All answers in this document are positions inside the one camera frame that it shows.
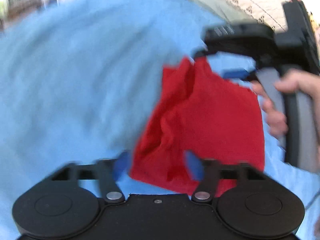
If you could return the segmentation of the person's right hand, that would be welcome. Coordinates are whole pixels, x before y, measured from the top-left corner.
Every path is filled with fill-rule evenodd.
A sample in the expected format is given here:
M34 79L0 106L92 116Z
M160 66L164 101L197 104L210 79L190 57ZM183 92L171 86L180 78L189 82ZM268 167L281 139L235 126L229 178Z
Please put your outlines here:
M301 91L308 94L313 100L316 128L319 128L319 76L301 70L289 70L274 87L283 93ZM264 98L262 109L266 113L266 122L270 127L270 134L279 137L288 131L287 119L283 113L275 109L271 99L267 96L262 85L252 82L252 89L257 95Z

